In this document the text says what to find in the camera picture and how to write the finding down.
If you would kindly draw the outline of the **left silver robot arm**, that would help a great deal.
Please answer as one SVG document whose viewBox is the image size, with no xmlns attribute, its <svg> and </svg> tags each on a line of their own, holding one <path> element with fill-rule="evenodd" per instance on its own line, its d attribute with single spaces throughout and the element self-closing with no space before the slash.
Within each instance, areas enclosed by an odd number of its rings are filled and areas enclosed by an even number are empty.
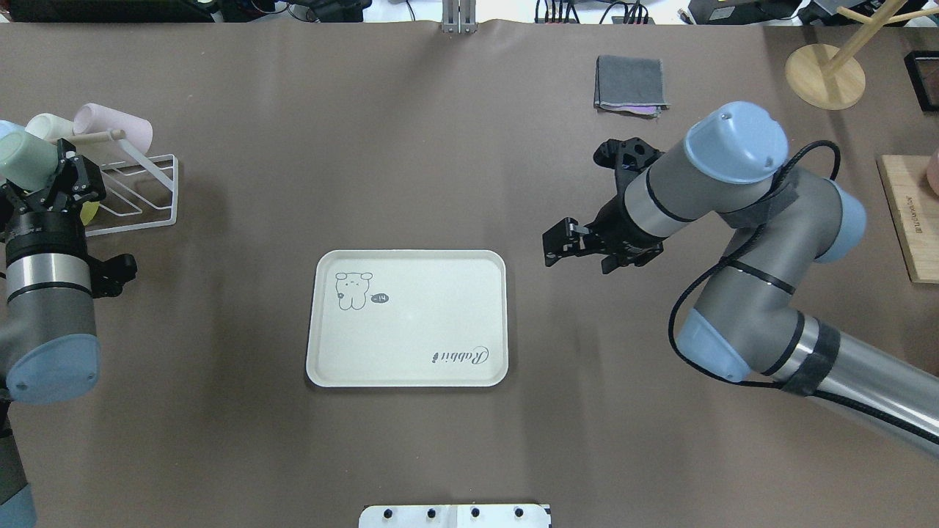
<svg viewBox="0 0 939 528">
<path fill-rule="evenodd" d="M 83 191 L 97 199 L 97 170 L 73 147 L 26 131 L 2 139 L 7 318 L 2 322 L 2 525 L 33 527 L 37 514 L 10 424 L 14 402 L 80 397 L 98 380 L 92 277 L 81 223 Z"/>
</svg>

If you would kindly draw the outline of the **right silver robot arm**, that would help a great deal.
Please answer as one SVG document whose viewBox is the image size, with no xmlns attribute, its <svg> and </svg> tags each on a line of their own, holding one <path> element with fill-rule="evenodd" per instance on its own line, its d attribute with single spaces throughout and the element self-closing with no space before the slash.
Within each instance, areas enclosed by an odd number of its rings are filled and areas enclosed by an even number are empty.
<svg viewBox="0 0 939 528">
<path fill-rule="evenodd" d="M 593 159 L 614 171 L 616 194 L 591 223 L 566 217 L 544 232 L 544 264 L 600 254 L 604 274 L 641 267 L 716 213 L 734 237 L 671 309 L 676 355 L 714 380 L 841 407 L 935 457 L 937 378 L 791 305 L 809 267 L 845 257 L 866 229 L 835 176 L 798 166 L 819 147 L 840 153 L 819 140 L 789 154 L 781 125 L 750 101 L 712 111 L 668 151 L 607 140 Z"/>
</svg>

